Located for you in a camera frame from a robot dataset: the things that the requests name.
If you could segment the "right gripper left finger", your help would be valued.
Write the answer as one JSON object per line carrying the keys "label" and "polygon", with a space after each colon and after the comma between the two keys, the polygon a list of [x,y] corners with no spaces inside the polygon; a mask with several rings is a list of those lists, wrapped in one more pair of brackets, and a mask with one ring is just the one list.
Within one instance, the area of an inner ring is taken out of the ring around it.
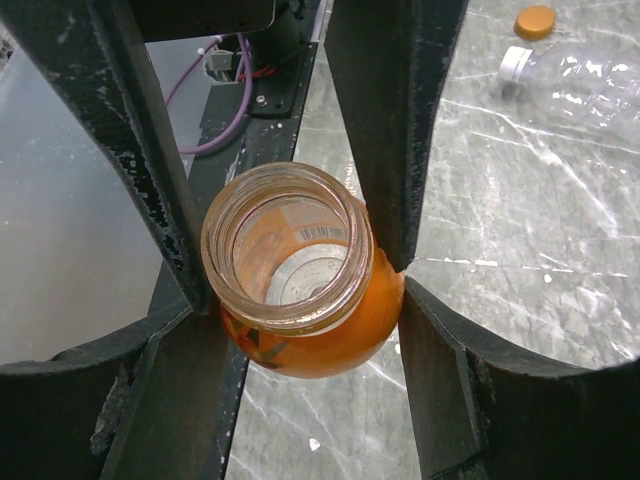
{"label": "right gripper left finger", "polygon": [[221,479],[246,364],[181,302],[1,369],[5,479]]}

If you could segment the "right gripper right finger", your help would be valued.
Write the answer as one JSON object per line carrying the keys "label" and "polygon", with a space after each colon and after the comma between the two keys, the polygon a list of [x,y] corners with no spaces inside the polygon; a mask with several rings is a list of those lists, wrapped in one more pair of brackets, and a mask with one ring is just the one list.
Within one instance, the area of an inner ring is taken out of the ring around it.
{"label": "right gripper right finger", "polygon": [[524,349],[408,279],[399,321],[425,479],[635,479],[639,364],[590,370]]}

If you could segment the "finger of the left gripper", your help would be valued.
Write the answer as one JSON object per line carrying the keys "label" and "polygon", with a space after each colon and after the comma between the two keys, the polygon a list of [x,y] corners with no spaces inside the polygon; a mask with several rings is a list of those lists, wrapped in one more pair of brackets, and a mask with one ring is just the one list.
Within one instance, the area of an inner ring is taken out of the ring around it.
{"label": "finger of the left gripper", "polygon": [[325,51],[378,245],[415,256],[438,103],[465,0],[338,0]]}
{"label": "finger of the left gripper", "polygon": [[201,223],[127,1],[4,1],[1,21],[119,175],[194,312],[210,307]]}

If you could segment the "orange bottle cap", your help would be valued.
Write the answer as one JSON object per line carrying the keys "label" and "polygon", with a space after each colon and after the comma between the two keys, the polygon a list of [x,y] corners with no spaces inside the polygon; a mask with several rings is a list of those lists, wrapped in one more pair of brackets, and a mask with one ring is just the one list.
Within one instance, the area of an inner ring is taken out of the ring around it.
{"label": "orange bottle cap", "polygon": [[555,26],[556,13],[545,5],[531,5],[516,16],[514,33],[526,41],[538,41],[548,37]]}

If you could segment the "clear bottle white cap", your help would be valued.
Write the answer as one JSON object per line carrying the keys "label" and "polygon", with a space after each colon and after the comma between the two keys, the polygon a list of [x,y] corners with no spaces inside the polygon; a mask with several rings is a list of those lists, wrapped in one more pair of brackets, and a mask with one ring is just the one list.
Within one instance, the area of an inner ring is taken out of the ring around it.
{"label": "clear bottle white cap", "polygon": [[635,55],[585,43],[561,43],[542,53],[511,46],[499,76],[538,117],[639,143]]}

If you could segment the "orange bottle with barcode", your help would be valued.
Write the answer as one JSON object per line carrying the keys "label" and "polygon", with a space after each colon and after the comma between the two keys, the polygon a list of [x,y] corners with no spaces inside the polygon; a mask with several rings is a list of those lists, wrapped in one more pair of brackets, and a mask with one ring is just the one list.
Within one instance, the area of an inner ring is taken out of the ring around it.
{"label": "orange bottle with barcode", "polygon": [[294,345],[298,362],[292,371],[273,371],[298,378],[333,376],[366,363],[394,330],[405,289],[403,275],[377,244],[365,204],[313,168],[325,177],[332,213],[307,230],[311,243],[295,256],[285,279],[314,290],[319,328]]}

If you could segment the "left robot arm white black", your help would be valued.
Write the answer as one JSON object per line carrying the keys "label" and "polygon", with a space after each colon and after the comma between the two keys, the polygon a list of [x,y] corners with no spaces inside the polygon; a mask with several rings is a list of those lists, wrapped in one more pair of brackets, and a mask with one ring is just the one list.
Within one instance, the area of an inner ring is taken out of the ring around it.
{"label": "left robot arm white black", "polygon": [[[340,1],[327,57],[378,244],[413,260],[435,114],[467,5]],[[272,1],[5,1],[1,20],[120,176],[192,309],[212,302],[146,43],[263,30]]]}

